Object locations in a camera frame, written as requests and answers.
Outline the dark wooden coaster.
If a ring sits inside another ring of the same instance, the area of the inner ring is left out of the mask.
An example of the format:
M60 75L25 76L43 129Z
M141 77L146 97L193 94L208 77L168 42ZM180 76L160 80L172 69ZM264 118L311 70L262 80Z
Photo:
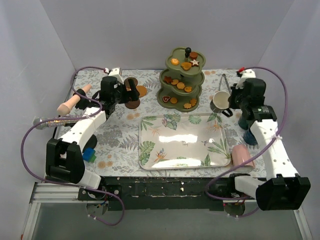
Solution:
M138 85L138 80L135 77L128 77L124 80L124 85L126 86L126 88L130 88L131 89L131 85L130 85L130 81L133 81L134 85L137 86Z
M141 103L141 101L138 99L136 101L129 101L129 102L125 103L124 105L126 108L133 110L133 109L138 108L140 103Z

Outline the cream mug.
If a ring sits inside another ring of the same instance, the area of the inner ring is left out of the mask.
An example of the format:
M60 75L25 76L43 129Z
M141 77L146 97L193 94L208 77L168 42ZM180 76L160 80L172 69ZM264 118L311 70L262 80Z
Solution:
M218 91L210 102L210 109L216 114L223 114L230 118L233 112L229 108L229 97L231 95L226 91Z

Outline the metal serving tongs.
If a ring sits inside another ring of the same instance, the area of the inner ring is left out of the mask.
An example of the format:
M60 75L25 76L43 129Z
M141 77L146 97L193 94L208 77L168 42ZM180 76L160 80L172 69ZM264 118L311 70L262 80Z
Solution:
M223 81L225 82L225 86L227 87L228 93L231 94L232 93L232 89L231 89L231 87L229 85L229 81L228 81L227 76L226 76L225 73L223 73L221 75L221 78L220 78L220 81L219 81L219 85L218 85L218 91L221 91L221 87L222 87L222 82Z

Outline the brown star cookie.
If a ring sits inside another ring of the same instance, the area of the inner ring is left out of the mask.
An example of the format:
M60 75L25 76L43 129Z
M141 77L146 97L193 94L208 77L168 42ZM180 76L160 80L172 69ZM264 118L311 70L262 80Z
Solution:
M173 81L173 79L170 76L165 76L163 81L166 82L167 84L170 84Z

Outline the orange flower cookie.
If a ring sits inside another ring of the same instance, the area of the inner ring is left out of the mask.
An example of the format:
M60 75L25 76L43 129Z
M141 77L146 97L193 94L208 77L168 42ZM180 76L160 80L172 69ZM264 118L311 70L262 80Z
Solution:
M185 104L183 105L183 107L184 107L185 109L190 109L190 108L192 107L192 104L191 104L191 103L185 103Z

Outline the white-iced star cookie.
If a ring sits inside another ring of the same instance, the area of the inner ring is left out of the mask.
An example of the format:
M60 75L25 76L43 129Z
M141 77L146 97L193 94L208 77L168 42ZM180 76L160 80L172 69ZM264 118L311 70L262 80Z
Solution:
M200 62L196 59L192 59L189 63L191 64L191 67L198 67L200 65Z

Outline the pink mug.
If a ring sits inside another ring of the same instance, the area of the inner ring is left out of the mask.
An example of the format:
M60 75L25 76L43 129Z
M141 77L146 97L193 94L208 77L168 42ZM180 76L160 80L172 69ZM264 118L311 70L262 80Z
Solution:
M251 158L248 148L244 144L235 145L231 151L231 159L233 166L237 167L240 164ZM244 166L239 167L236 171L238 172L249 172L255 168L255 162L252 161Z

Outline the brown heart cookie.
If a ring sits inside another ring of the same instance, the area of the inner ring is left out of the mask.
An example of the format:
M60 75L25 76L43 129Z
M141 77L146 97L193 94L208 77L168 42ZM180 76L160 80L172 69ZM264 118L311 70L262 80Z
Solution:
M190 62L183 62L180 66L184 71L189 71L192 67L192 64Z

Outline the dark chocolate round cookie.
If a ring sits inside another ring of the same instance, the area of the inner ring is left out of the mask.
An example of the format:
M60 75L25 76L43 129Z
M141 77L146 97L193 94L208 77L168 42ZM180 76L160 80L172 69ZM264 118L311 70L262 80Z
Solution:
M191 51L190 54L189 54L189 58L191 60L196 60L198 58L198 53L195 52L195 51Z

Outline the leaf-patterned white tray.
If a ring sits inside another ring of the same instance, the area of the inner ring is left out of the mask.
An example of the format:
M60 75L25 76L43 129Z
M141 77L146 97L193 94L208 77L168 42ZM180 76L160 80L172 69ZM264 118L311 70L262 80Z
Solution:
M225 167L231 161L223 120L216 113L142 117L139 164L145 170Z

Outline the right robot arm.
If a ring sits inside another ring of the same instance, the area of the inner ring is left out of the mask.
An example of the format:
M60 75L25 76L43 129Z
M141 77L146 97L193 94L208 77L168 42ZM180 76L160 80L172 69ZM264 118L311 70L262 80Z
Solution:
M249 175L237 175L226 186L227 195L237 199L246 194L254 198L262 211L297 210L311 188L308 177L301 177L293 166L282 139L277 135L274 109L265 104L266 83L247 78L231 87L229 108L240 109L242 120L258 146L266 170L266 181Z

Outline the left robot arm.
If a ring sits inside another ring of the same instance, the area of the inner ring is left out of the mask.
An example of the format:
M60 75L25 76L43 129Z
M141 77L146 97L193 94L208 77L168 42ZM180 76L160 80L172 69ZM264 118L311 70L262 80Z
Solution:
M57 112L61 116L54 120L56 125L69 125L71 129L60 138L52 138L46 145L45 172L48 176L89 188L95 200L106 196L106 187L101 177L87 168L84 154L97 145L95 131L115 111L116 105L139 100L140 93L134 78L124 81L119 74L102 78L100 90L93 99L87 98L91 89L88 84L78 89Z

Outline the green three-tier cake stand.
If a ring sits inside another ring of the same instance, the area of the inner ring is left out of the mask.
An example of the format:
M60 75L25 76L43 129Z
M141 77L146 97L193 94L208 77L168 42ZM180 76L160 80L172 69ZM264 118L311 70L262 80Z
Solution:
M189 58L190 52L197 52L199 61L198 67L191 67L190 70L184 71L181 67L183 62L189 62L192 59ZM172 65L171 59L176 58L179 60L179 65ZM157 101L158 103L166 109L174 109L179 112L188 113L194 111L199 104L200 95L202 93L202 84L205 80L205 75L202 72L203 67L205 66L206 58L205 56L198 52L193 51L189 47L177 47L174 48L168 57L165 60L166 68L161 71L159 74L159 82L161 84L160 90L157 92ZM167 84L164 82L164 77L171 77L172 80L177 79L179 82L185 84L184 89L178 89L177 85ZM164 103L162 100L163 96L170 96L171 98L177 98L177 103L172 104L170 101ZM185 109L184 104L190 103L191 99L197 99L195 106L192 106L190 109Z

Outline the silver glitter microphone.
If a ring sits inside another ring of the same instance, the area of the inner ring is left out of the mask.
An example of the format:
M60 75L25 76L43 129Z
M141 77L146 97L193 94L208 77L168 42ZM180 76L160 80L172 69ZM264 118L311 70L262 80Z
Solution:
M65 126L70 126L70 125L74 125L75 123L77 123L78 120L48 120L47 118L35 118L33 120L33 126L36 126L36 129L38 130L43 130L46 128L57 128L57 127L65 127Z

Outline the floral tablecloth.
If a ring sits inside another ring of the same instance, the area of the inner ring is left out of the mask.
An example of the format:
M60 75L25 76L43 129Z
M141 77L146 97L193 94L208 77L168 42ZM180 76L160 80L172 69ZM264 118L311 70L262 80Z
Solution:
M234 69L204 70L204 83L200 95L199 106L191 115L207 114L204 129L208 133L216 133L224 129L230 149L242 144L243 130L238 126L240 112L236 111L231 118L222 114L218 118L212 114L210 102L219 89L222 74L226 74L229 83L237 81ZM139 162L139 128L149 130L154 137L159 136L161 124L155 124L153 116L180 113L174 109L161 107L157 101L157 92L161 88L159 70L124 70L123 78L134 77L138 84L146 87L147 94L140 99L136 109L128 109L120 104L106 123L95 132L97 146L96 160L89 164L89 169L104 177L204 177L211 178L232 168L230 163L223 167L201 167L184 169L145 170Z

